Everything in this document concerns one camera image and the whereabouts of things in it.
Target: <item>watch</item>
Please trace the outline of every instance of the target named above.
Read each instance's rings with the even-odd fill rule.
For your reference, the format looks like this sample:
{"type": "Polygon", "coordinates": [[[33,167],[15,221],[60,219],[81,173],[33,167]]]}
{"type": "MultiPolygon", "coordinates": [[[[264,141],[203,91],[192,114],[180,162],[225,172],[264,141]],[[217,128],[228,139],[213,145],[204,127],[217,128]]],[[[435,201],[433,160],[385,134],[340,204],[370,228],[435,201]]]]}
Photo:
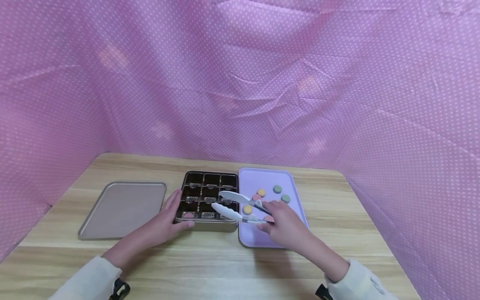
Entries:
{"type": "Polygon", "coordinates": [[[110,300],[123,300],[128,293],[130,293],[130,286],[118,278],[113,284],[113,294],[110,296],[110,300]]]}

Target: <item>macaron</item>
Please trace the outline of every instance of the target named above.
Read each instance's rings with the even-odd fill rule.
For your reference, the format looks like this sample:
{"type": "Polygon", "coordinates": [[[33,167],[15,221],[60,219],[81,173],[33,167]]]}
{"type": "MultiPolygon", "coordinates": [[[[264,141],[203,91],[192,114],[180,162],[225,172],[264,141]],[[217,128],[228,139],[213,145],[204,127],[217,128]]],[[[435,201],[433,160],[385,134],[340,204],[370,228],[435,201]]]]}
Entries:
{"type": "Polygon", "coordinates": [[[283,202],[289,203],[290,202],[290,196],[287,194],[283,194],[282,197],[280,198],[283,202]]]}
{"type": "Polygon", "coordinates": [[[259,189],[259,190],[257,191],[257,194],[260,195],[260,197],[265,197],[265,194],[266,194],[266,193],[265,193],[265,190],[264,190],[264,189],[259,189]]]}
{"type": "Polygon", "coordinates": [[[282,192],[282,187],[279,186],[279,185],[276,185],[273,187],[273,191],[276,193],[276,194],[280,194],[282,192]]]}
{"type": "Polygon", "coordinates": [[[261,199],[262,199],[262,197],[259,194],[255,194],[255,195],[252,196],[252,200],[254,200],[254,201],[261,200],[261,199]]]}
{"type": "Polygon", "coordinates": [[[272,216],[269,216],[269,215],[266,215],[266,216],[264,217],[264,220],[265,220],[265,221],[270,221],[270,222],[275,222],[275,220],[273,219],[273,217],[272,217],[272,216]]]}
{"type": "Polygon", "coordinates": [[[253,211],[253,207],[251,207],[250,205],[245,205],[241,211],[246,215],[251,215],[253,211]]]}

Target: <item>pink backdrop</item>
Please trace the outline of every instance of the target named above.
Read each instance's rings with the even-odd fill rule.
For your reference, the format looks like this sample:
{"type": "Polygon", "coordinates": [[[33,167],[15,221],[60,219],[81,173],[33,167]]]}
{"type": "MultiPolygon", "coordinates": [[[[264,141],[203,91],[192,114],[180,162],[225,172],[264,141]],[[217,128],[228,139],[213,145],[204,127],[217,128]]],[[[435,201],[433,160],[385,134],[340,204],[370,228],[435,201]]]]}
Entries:
{"type": "Polygon", "coordinates": [[[0,259],[106,151],[331,168],[423,299],[473,299],[479,28],[478,0],[0,1],[0,259]]]}

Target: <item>purple plate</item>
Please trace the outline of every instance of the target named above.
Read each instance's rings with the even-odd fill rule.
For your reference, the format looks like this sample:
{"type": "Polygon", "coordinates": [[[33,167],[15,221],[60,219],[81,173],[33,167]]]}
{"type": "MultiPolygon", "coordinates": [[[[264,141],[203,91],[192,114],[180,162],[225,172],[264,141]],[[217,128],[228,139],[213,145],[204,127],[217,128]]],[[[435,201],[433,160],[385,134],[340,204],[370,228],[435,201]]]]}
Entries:
{"type": "MultiPolygon", "coordinates": [[[[300,199],[297,194],[297,188],[293,182],[293,177],[287,171],[267,170],[257,168],[242,168],[239,170],[239,193],[247,197],[252,197],[258,189],[266,191],[266,201],[279,200],[283,194],[290,196],[290,207],[299,215],[305,226],[308,227],[307,218],[303,212],[300,204],[300,199]],[[273,191],[273,187],[279,185],[282,187],[282,192],[277,194],[273,191]]],[[[253,214],[259,219],[265,217],[265,213],[258,209],[253,209],[253,214]]],[[[254,248],[282,248],[275,244],[266,233],[258,230],[256,225],[240,223],[239,225],[239,239],[246,247],[254,248]]]]}

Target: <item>white tongs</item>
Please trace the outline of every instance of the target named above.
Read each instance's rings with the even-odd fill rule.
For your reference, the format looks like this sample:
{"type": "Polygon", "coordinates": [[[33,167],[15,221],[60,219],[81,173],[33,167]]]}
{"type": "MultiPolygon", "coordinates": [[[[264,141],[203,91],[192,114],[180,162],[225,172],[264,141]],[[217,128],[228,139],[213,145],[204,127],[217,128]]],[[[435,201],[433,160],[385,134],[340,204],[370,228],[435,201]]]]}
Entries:
{"type": "MultiPolygon", "coordinates": [[[[247,196],[244,196],[236,192],[229,192],[229,191],[221,191],[219,195],[228,200],[251,205],[270,216],[272,215],[270,212],[268,212],[268,210],[262,207],[262,201],[260,200],[257,200],[257,201],[251,200],[247,196]]],[[[250,223],[250,224],[266,224],[266,223],[275,224],[274,222],[257,219],[255,215],[242,216],[240,213],[234,211],[233,209],[225,207],[219,203],[212,203],[212,207],[213,209],[216,210],[216,212],[218,212],[222,216],[225,216],[229,219],[232,219],[238,222],[250,223]]]]}

